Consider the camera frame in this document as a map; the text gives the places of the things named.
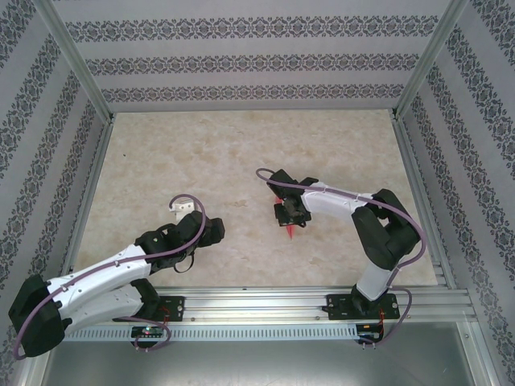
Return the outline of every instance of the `marble floor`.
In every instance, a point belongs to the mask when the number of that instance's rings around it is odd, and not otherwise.
[[[168,269],[151,276],[154,285],[356,283],[368,260],[353,225],[318,215],[290,240],[274,218],[273,193],[254,174],[258,167],[282,168],[294,179],[314,177],[348,191],[384,187],[418,220],[385,110],[119,113],[75,270],[175,222],[167,204],[189,193],[209,217],[223,219],[225,238],[198,249],[189,272]],[[429,256],[403,269],[395,282],[435,285]]]

